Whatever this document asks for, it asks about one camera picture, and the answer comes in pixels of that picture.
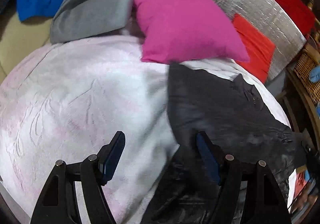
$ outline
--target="black leather fabric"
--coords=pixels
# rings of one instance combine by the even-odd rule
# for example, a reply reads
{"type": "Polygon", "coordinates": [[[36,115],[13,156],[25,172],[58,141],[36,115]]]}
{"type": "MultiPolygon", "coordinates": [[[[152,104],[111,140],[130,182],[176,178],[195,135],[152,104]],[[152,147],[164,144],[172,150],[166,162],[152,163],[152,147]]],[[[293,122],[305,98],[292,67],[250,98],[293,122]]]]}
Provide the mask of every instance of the black leather fabric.
{"type": "MultiPolygon", "coordinates": [[[[296,133],[273,117],[257,89],[242,75],[230,81],[172,64],[168,97],[168,117],[180,148],[141,223],[208,223],[219,187],[207,176],[197,152],[199,131],[241,162],[266,161],[287,200],[288,177],[297,167],[295,162],[305,161],[296,156],[302,147],[296,133]]],[[[239,194],[234,223],[240,222],[244,198],[245,188],[239,194]]]]}

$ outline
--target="wicker basket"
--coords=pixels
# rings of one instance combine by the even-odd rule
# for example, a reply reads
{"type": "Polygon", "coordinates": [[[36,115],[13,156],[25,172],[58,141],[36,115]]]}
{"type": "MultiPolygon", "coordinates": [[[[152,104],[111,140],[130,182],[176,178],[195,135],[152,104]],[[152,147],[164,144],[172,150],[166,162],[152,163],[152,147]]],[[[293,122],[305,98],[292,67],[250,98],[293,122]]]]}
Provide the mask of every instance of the wicker basket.
{"type": "Polygon", "coordinates": [[[312,83],[309,80],[309,74],[317,65],[318,64],[307,53],[303,53],[293,70],[301,80],[315,106],[317,106],[320,101],[320,81],[312,83]]]}

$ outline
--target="dark red fabric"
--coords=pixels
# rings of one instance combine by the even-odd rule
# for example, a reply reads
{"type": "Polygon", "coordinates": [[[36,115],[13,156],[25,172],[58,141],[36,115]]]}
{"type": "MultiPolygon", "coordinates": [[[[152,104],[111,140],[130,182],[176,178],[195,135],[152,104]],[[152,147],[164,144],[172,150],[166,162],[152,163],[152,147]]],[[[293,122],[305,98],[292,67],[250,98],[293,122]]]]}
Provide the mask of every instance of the dark red fabric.
{"type": "Polygon", "coordinates": [[[262,83],[265,83],[273,52],[276,48],[275,44],[237,13],[233,18],[232,24],[239,33],[250,57],[249,63],[241,61],[236,61],[236,63],[262,83]]]}
{"type": "Polygon", "coordinates": [[[310,33],[315,15],[301,0],[275,0],[293,20],[303,35],[310,33]]]}

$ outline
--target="gray fabric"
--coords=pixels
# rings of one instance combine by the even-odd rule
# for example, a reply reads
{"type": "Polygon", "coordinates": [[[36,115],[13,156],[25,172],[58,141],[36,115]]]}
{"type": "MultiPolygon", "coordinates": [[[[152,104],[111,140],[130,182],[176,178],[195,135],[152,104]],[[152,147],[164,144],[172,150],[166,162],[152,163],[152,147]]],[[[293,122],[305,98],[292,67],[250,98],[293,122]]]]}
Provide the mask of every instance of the gray fabric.
{"type": "Polygon", "coordinates": [[[52,20],[52,44],[125,27],[133,0],[64,0],[52,20]]]}

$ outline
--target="bed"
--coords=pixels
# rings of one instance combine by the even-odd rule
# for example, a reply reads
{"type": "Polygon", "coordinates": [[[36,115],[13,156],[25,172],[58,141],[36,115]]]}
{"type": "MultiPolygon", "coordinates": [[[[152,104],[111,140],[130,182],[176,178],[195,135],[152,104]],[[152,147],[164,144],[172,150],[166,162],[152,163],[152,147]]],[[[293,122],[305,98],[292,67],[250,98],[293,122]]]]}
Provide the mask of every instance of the bed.
{"type": "MultiPolygon", "coordinates": [[[[226,13],[234,11],[227,2],[215,1],[223,9],[229,6],[224,9],[226,13]]],[[[250,12],[256,11],[246,6],[243,5],[246,17],[253,23],[260,20],[261,17],[251,16],[250,12]]],[[[295,55],[304,38],[290,18],[276,7],[289,30],[274,31],[287,35],[295,30],[293,38],[285,36],[287,47],[294,42],[295,55]]],[[[118,166],[120,170],[104,187],[104,193],[117,223],[139,223],[156,190],[159,174],[178,148],[166,115],[168,66],[140,61],[141,37],[137,35],[141,33],[134,21],[118,35],[51,45],[46,44],[50,19],[21,25],[14,7],[6,12],[8,18],[2,20],[4,33],[0,42],[4,79],[0,87],[0,176],[9,196],[5,191],[1,193],[6,194],[12,212],[22,224],[28,223],[54,162],[82,161],[120,130],[126,134],[128,143],[118,166]],[[21,40],[12,40],[20,34],[21,40]],[[19,55],[12,58],[11,53],[19,55]]],[[[267,20],[277,27],[274,16],[267,20]]],[[[277,38],[274,31],[269,36],[277,38]]],[[[281,46],[277,47],[270,80],[285,66],[283,60],[277,63],[277,56],[282,55],[281,46]]],[[[285,63],[294,55],[286,58],[285,63]]],[[[255,85],[273,116],[290,125],[265,86],[233,60],[184,64],[224,79],[242,74],[247,83],[255,85]]],[[[77,186],[77,196],[82,222],[89,223],[81,186],[77,186]]]]}

